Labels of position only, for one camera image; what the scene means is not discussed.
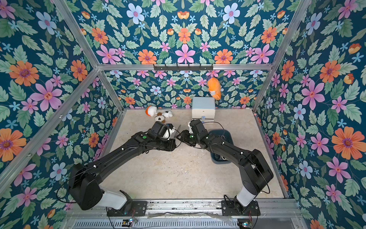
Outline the black scissors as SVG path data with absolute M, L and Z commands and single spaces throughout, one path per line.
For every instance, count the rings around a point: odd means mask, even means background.
M 174 127 L 173 130 L 174 130 L 174 137 L 173 139 L 176 139 L 179 135 L 180 135 L 180 128 L 181 128 L 182 125 L 179 125 L 178 127 Z

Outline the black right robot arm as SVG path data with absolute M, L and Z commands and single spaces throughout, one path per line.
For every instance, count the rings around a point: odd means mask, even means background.
M 223 156 L 238 167 L 243 187 L 234 199 L 242 207 L 251 204 L 274 178 L 269 164 L 259 150 L 239 148 L 223 137 L 210 133 L 197 119 L 190 121 L 188 127 L 188 130 L 182 131 L 177 137 L 181 142 L 192 147 L 199 145 L 202 149 Z

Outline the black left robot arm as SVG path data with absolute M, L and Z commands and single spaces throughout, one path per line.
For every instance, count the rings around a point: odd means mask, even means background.
M 151 150 L 171 152 L 176 148 L 177 130 L 167 129 L 164 134 L 152 130 L 134 134 L 125 144 L 108 155 L 86 165 L 71 168 L 68 191 L 81 210 L 106 207 L 121 210 L 131 208 L 131 198 L 123 191 L 111 191 L 100 184 L 129 160 Z

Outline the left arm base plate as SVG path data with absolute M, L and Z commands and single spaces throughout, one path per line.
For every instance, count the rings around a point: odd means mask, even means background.
M 119 210 L 109 208 L 107 216 L 109 217 L 140 217 L 144 216 L 147 210 L 147 201 L 129 200 Z

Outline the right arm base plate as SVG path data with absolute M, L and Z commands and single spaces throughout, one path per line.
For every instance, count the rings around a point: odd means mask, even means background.
M 252 200 L 248 206 L 243 206 L 239 201 L 222 200 L 223 216 L 260 216 L 260 208 L 256 200 Z

